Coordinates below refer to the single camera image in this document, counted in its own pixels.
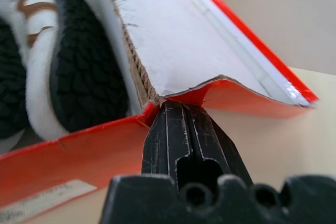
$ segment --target white label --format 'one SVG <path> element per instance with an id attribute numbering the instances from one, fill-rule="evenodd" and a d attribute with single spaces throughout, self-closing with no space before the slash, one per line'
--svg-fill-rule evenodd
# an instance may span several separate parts
<path id="1" fill-rule="evenodd" d="M 96 189 L 80 180 L 69 181 L 1 208 L 0 223 L 18 223 Z"/>

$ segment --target clamp jaw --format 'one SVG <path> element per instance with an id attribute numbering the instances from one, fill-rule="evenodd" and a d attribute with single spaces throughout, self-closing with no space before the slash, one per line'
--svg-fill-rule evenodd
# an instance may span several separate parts
<path id="1" fill-rule="evenodd" d="M 113 178 L 101 224 L 335 224 L 336 181 L 254 185 L 231 139 L 198 106 L 165 102 L 144 143 L 141 175 Z"/>

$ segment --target red edge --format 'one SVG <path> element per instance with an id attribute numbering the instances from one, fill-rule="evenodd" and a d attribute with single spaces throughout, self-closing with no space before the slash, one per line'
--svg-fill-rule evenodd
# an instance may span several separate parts
<path id="1" fill-rule="evenodd" d="M 60 137 L 56 140 L 53 141 L 45 141 L 39 144 L 34 144 L 34 145 L 30 145 L 24 148 L 20 148 L 14 151 L 11 151 L 9 153 L 5 153 L 3 155 L 0 155 L 0 162 L 4 159 L 7 158 L 11 158 L 12 156 L 15 156 L 17 154 L 21 154 L 23 152 L 29 152 L 33 149 L 40 149 L 40 148 L 45 148 L 46 146 L 53 146 L 55 142 L 61 142 L 61 141 L 68 141 L 75 137 L 75 136 L 79 136 L 82 134 L 86 134 L 86 133 L 94 133 L 96 131 L 101 130 L 102 128 L 104 128 L 105 126 L 118 126 L 120 124 L 124 124 L 124 123 L 128 123 L 128 122 L 132 122 L 133 120 L 136 120 L 138 123 L 142 124 L 145 127 L 150 128 L 154 122 L 154 119 L 156 118 L 158 112 L 159 112 L 160 107 L 158 105 L 154 105 L 153 103 L 148 103 L 147 106 L 145 107 L 145 109 L 143 110 L 143 112 L 139 115 L 133 115 L 133 116 L 129 116 L 127 118 L 122 118 L 116 121 L 112 121 L 112 122 L 107 122 L 104 124 L 99 124 L 97 126 L 88 128 L 88 129 L 84 129 L 78 132 L 74 132 L 68 135 L 65 135 L 63 137 Z"/>
<path id="2" fill-rule="evenodd" d="M 303 97 L 312 103 L 319 98 L 283 63 L 222 0 L 212 0 L 219 9 L 245 34 L 266 58 L 291 82 Z"/>

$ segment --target black shoe sole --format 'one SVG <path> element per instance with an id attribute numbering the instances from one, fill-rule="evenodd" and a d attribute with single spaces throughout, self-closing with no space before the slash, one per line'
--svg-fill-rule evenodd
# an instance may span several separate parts
<path id="1" fill-rule="evenodd" d="M 28 126 L 26 70 L 11 27 L 0 19 L 0 138 Z"/>
<path id="2" fill-rule="evenodd" d="M 128 94 L 104 29 L 84 0 L 56 0 L 50 96 L 69 132 L 125 117 Z"/>

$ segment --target cardboard edge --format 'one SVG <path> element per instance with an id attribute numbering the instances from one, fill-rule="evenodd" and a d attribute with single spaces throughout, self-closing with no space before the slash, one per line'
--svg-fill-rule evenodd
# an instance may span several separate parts
<path id="1" fill-rule="evenodd" d="M 319 98 L 275 55 L 251 29 L 222 1 L 211 0 L 216 6 L 241 30 L 243 34 L 264 54 L 264 56 L 282 73 L 282 75 L 303 95 L 309 102 Z"/>
<path id="2" fill-rule="evenodd" d="M 256 95 L 258 95 L 258 96 L 260 96 L 260 97 L 266 98 L 266 99 L 268 99 L 268 100 L 270 100 L 270 101 L 277 102 L 277 103 L 279 103 L 279 104 L 283 104 L 283 105 L 287 105 L 287 106 L 294 106 L 294 107 L 301 107 L 301 108 L 314 108 L 314 107 L 313 107 L 313 104 L 311 104 L 311 105 L 309 105 L 309 106 L 303 106 L 303 105 L 300 105 L 300 104 L 287 104 L 287 103 L 284 103 L 284 102 L 280 102 L 280 101 L 275 100 L 275 99 L 273 99 L 273 98 L 270 98 L 270 97 L 267 97 L 267 96 L 265 96 L 265 95 L 262 95 L 262 94 L 260 94 L 260 93 L 258 93 L 258 92 L 256 92 L 256 91 L 254 91 L 254 90 L 252 90 L 252 89 L 249 89 L 248 87 L 244 86 L 243 84 L 241 84 L 241 83 L 238 82 L 237 80 L 235 80 L 235 79 L 233 79 L 233 78 L 230 78 L 230 77 L 228 77 L 228 76 L 225 76 L 225 75 L 223 75 L 223 74 L 220 74 L 220 75 L 218 75 L 218 76 L 216 76 L 216 77 L 214 77 L 214 78 L 212 78 L 212 79 L 210 79 L 210 80 L 207 80 L 207 81 L 205 81 L 205 82 L 202 82 L 202 83 L 200 83 L 199 85 L 197 85 L 197 86 L 195 86 L 195 87 L 189 88 L 188 90 L 181 91 L 181 92 L 179 92 L 179 93 L 169 94 L 169 95 L 166 95 L 166 96 L 164 96 L 164 97 L 160 97 L 160 98 L 162 98 L 162 99 L 174 100 L 174 97 L 177 97 L 177 96 L 180 96 L 180 95 L 184 95 L 184 94 L 187 94 L 187 93 L 189 93 L 189 92 L 191 92 L 191 91 L 195 91 L 195 90 L 201 89 L 201 88 L 203 88 L 203 87 L 205 87 L 206 85 L 211 84 L 211 83 L 218 83 L 218 86 L 221 87 L 222 85 L 220 84 L 220 81 L 230 81 L 230 82 L 233 82 L 233 83 L 235 83 L 235 84 L 241 86 L 242 88 L 248 90 L 248 91 L 251 92 L 251 93 L 254 93 L 254 94 L 256 94 Z"/>
<path id="3" fill-rule="evenodd" d="M 132 78 L 135 83 L 136 92 L 138 94 L 139 103 L 142 109 L 152 101 L 154 104 L 159 103 L 159 97 L 151 84 L 151 81 L 148 77 L 147 71 L 143 64 L 141 63 L 140 57 L 136 52 L 136 48 L 133 44 L 133 41 L 127 31 L 127 24 L 124 23 L 120 12 L 118 0 L 111 0 L 113 10 L 117 17 L 121 20 L 122 32 L 123 32 L 123 42 L 127 50 L 128 60 L 130 63 L 130 70 Z"/>
<path id="4" fill-rule="evenodd" d="M 189 104 L 202 105 L 205 108 L 279 119 L 289 119 L 313 109 L 270 100 L 230 80 L 217 80 L 169 100 L 182 103 L 187 101 Z"/>
<path id="5" fill-rule="evenodd" d="M 142 114 L 0 155 L 0 174 L 4 176 L 0 180 L 0 188 L 4 192 L 0 208 L 72 179 L 83 180 L 100 189 L 107 186 L 115 174 L 136 173 L 141 167 L 143 141 L 158 110 L 157 105 L 148 103 Z M 111 138 L 111 132 L 127 139 L 117 137 L 118 140 L 114 140 Z M 126 149 L 130 144 L 133 144 L 131 152 L 135 152 L 136 157 L 118 150 Z M 115 172 L 116 167 L 106 167 L 104 162 L 116 160 L 118 156 L 122 159 L 119 165 L 118 162 L 115 163 L 118 165 L 118 171 Z M 103 165 L 104 172 L 100 169 L 90 170 L 94 167 L 87 167 L 87 160 L 94 162 L 96 168 Z M 123 170 L 122 164 L 129 163 L 128 160 L 136 162 Z"/>

